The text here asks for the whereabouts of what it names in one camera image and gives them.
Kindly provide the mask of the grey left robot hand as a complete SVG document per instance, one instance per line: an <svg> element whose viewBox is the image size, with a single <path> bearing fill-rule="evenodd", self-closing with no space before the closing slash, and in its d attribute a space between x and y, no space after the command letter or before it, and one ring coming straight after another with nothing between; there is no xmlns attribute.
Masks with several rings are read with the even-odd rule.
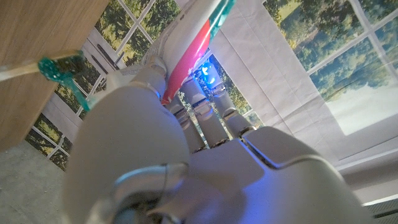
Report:
<svg viewBox="0 0 398 224"><path fill-rule="evenodd" d="M62 223L372 223L340 173L272 127L194 154L153 58L108 88L73 143Z"/></svg>

